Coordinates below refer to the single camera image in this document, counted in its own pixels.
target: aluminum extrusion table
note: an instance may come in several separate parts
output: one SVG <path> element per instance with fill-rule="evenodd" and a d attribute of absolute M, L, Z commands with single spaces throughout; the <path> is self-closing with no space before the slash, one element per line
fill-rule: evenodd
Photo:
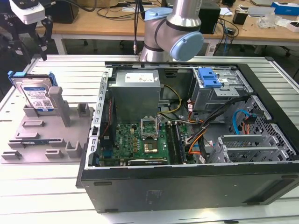
<path fill-rule="evenodd" d="M 52 71 L 70 106 L 88 102 L 95 107 L 105 61 L 136 61 L 135 56 L 48 56 L 34 59 L 25 71 Z M 193 62 L 246 63 L 267 87 L 299 128 L 299 86 L 275 62 L 261 57 L 196 57 Z M 25 100 L 15 88 L 0 103 L 0 153 L 8 148 L 24 112 Z M 268 206 L 169 210 L 98 214 L 84 189 L 75 187 L 79 164 L 0 165 L 1 223 L 89 223 L 100 224 L 297 224 L 299 187 Z"/>

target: orange wire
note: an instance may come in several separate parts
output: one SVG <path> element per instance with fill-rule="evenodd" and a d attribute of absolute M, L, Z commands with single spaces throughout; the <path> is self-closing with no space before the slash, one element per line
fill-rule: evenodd
<path fill-rule="evenodd" d="M 196 120 L 191 120 L 191 114 L 192 114 L 192 112 L 189 112 L 189 114 L 188 114 L 188 121 L 189 122 L 191 122 L 191 123 L 196 123 Z"/>
<path fill-rule="evenodd" d="M 189 148 L 188 154 L 201 154 L 200 152 L 192 152 L 193 146 L 195 145 L 195 143 L 198 141 L 198 139 L 201 138 L 201 136 L 203 136 L 203 134 L 206 133 L 206 130 L 196 138 L 196 140 L 192 143 L 192 145 Z"/>
<path fill-rule="evenodd" d="M 245 123 L 243 122 L 243 127 L 242 127 L 243 133 L 246 134 L 246 130 L 245 130 Z"/>

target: black front panel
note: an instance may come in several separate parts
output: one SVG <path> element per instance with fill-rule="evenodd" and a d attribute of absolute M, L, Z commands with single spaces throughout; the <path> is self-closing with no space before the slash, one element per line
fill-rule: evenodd
<path fill-rule="evenodd" d="M 299 184 L 296 174 L 187 176 L 82 182 L 99 212 L 265 205 Z"/>

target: motherboard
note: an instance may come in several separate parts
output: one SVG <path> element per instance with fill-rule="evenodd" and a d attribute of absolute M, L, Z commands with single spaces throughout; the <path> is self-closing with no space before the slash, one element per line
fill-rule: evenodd
<path fill-rule="evenodd" d="M 183 164 L 183 144 L 186 138 L 188 131 L 185 124 L 155 124 L 145 121 L 136 124 L 120 123 L 117 124 L 113 149 L 103 148 L 100 161 L 105 166 Z"/>

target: green circuit board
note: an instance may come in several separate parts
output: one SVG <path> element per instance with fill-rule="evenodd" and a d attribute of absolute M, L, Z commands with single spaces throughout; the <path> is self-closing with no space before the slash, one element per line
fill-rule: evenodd
<path fill-rule="evenodd" d="M 145 133 L 154 132 L 151 124 L 144 126 Z M 179 126 L 180 136 L 185 139 L 188 136 L 185 125 Z M 116 166 L 119 161 L 128 161 L 132 159 L 159 159 L 169 160 L 169 149 L 167 144 L 166 126 L 159 125 L 159 138 L 145 139 L 141 137 L 141 125 L 137 124 L 118 124 L 116 128 L 115 147 L 111 154 L 104 154 L 104 161 L 107 165 Z"/>
<path fill-rule="evenodd" d="M 168 160 L 168 147 L 165 135 L 165 125 L 160 126 L 160 137 L 156 141 L 157 152 L 145 153 L 144 144 L 147 140 L 142 140 L 140 124 L 118 124 L 116 130 L 116 148 L 114 148 L 114 158 L 133 158 L 133 159 L 164 159 Z M 152 133 L 153 129 L 148 127 L 145 130 L 147 133 Z"/>

